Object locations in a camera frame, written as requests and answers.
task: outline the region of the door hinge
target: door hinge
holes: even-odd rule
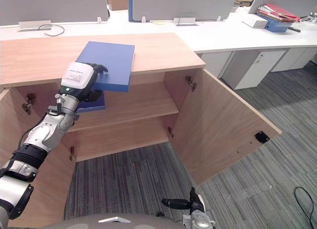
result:
[[[186,76],[185,77],[185,81],[190,86],[190,89],[193,92],[195,90],[196,86],[197,86],[197,83],[193,82],[193,78],[191,76]]]
[[[262,144],[270,140],[270,138],[262,131],[259,131],[254,137]]]
[[[174,134],[173,134],[173,132],[172,132],[171,127],[167,127],[167,131],[168,131],[169,138],[170,138],[170,139],[173,139],[173,138],[174,138]]]
[[[22,104],[22,108],[25,110],[25,112],[28,113],[28,115],[31,114],[31,107],[34,105],[36,100],[36,95],[31,93],[26,95],[27,103]]]
[[[71,147],[70,147],[70,155],[69,155],[69,157],[68,157],[68,159],[69,159],[70,161],[73,160],[74,154],[75,154],[75,147],[74,147],[74,146],[71,146]]]

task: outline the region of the white cabinet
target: white cabinet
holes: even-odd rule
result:
[[[317,64],[317,54],[311,59],[311,61]]]
[[[290,48],[271,72],[303,68],[317,53],[317,47]]]
[[[229,59],[231,52],[203,53],[201,59],[206,63],[206,69],[215,77],[220,78],[220,73]]]
[[[256,87],[284,52],[284,49],[238,51],[222,78],[235,90]]]
[[[305,52],[306,47],[290,48],[271,72],[279,72],[291,69],[296,60]]]
[[[303,68],[317,53],[317,47],[308,47],[291,66],[291,69]]]

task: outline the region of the open cabinet door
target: open cabinet door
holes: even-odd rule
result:
[[[21,135],[40,119],[33,109],[31,115],[22,109],[24,102],[16,88],[0,93],[0,167],[11,158]],[[68,156],[63,144],[51,151],[31,183],[34,191],[28,205],[19,218],[9,221],[10,227],[41,227],[63,220],[75,167]]]
[[[173,128],[171,143],[197,184],[258,149],[255,134],[281,131],[207,70],[197,71]]]

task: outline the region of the gray carpet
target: gray carpet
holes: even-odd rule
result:
[[[317,202],[317,66],[269,73],[258,87],[237,93],[283,134],[197,187],[207,214],[217,229],[308,229],[293,190],[302,186]],[[79,162],[64,216],[162,211],[178,221],[184,212],[160,200],[188,198],[192,185],[168,143]]]

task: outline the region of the blue binder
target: blue binder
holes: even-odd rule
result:
[[[102,64],[108,73],[98,75],[95,90],[128,92],[134,45],[89,41],[76,62]]]

